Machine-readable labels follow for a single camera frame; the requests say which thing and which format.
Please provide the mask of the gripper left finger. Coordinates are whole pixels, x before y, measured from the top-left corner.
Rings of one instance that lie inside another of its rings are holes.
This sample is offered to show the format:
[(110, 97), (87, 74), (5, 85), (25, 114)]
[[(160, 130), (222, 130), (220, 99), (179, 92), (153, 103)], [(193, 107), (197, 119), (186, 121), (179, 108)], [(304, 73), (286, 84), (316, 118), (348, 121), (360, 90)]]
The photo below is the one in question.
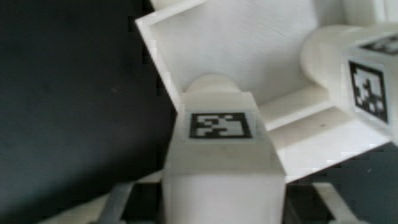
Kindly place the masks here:
[(126, 224), (122, 212), (131, 194), (133, 183), (119, 183), (110, 191), (96, 224)]

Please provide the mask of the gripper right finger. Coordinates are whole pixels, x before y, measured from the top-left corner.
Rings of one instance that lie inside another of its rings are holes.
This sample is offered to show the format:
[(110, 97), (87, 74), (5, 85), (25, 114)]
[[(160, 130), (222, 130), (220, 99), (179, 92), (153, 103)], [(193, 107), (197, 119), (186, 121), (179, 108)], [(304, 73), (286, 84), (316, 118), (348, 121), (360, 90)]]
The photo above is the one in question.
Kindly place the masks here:
[(368, 222), (357, 218), (352, 212), (334, 185), (327, 182), (316, 182), (312, 187), (334, 216), (334, 220), (328, 222), (328, 224), (368, 224)]

